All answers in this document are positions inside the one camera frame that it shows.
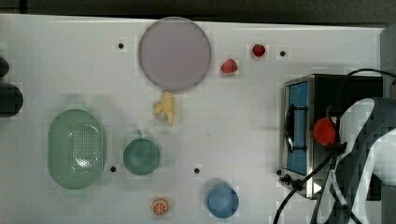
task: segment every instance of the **toaster oven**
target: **toaster oven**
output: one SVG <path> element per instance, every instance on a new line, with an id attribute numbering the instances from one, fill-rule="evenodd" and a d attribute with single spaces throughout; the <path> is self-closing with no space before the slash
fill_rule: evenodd
<path id="1" fill-rule="evenodd" d="M 328 155 L 325 147 L 313 137 L 315 122 L 326 118 L 328 106 L 336 106 L 337 93 L 345 76 L 314 74 L 284 84 L 282 118 L 282 185 L 292 189 L 291 180 L 304 179 Z M 338 113 L 367 97 L 382 97 L 382 77 L 350 77 L 341 89 Z M 303 189 L 297 191 L 308 199 L 316 199 L 326 179 L 329 166 L 310 178 Z M 381 182 L 373 176 L 368 200 L 380 199 Z"/>

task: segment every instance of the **green cup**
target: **green cup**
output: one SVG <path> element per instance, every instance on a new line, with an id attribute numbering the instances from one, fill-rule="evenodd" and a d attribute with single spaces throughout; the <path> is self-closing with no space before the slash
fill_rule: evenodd
<path id="1" fill-rule="evenodd" d="M 123 162 L 134 175 L 148 175 L 160 163 L 160 150 L 157 145 L 142 137 L 140 130 L 136 131 L 138 138 L 130 142 L 123 152 Z"/>

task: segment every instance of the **round plate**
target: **round plate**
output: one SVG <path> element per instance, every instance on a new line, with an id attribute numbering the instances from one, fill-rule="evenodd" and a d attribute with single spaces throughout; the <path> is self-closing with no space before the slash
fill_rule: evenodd
<path id="1" fill-rule="evenodd" d="M 239 198 L 235 190 L 225 185 L 214 187 L 207 196 L 207 208 L 215 217 L 230 217 L 238 206 Z"/>
<path id="2" fill-rule="evenodd" d="M 211 49 L 205 32 L 194 22 L 168 17 L 143 34 L 139 62 L 146 77 L 168 91 L 197 86 L 210 66 Z"/>

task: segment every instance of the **green basket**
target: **green basket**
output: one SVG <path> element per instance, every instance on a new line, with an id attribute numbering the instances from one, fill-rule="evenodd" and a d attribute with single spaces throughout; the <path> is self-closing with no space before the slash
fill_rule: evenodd
<path id="1" fill-rule="evenodd" d="M 66 189 L 84 189 L 102 173 L 106 137 L 99 120 L 87 111 L 66 110 L 49 127 L 48 167 Z"/>

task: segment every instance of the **blue bowl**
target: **blue bowl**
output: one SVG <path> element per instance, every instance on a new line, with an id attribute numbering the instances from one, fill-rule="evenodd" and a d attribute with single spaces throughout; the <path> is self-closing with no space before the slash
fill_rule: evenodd
<path id="1" fill-rule="evenodd" d="M 207 208 L 213 216 L 220 218 L 230 217 L 236 212 L 238 206 L 238 195 L 232 188 L 218 185 L 209 191 Z"/>

